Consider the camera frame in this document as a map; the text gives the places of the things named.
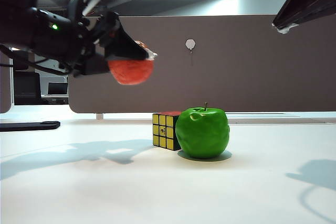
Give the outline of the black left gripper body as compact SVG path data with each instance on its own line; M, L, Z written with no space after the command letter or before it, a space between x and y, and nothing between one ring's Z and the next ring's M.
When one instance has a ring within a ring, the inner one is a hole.
M98 19L92 29L84 17L100 0L71 0L66 18L41 10L29 9L30 29L28 48L45 60L59 63L60 70L41 66L37 62L29 65L43 72L60 76L73 74L75 65L90 58L103 58L107 32L121 25L118 14L107 12Z

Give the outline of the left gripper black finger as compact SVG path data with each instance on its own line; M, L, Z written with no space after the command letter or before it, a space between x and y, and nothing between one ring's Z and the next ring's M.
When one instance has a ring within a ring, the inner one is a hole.
M103 58L90 58L75 65L75 77L110 72L108 63Z
M104 45L106 60L154 60L157 53L133 40L121 25L107 32Z

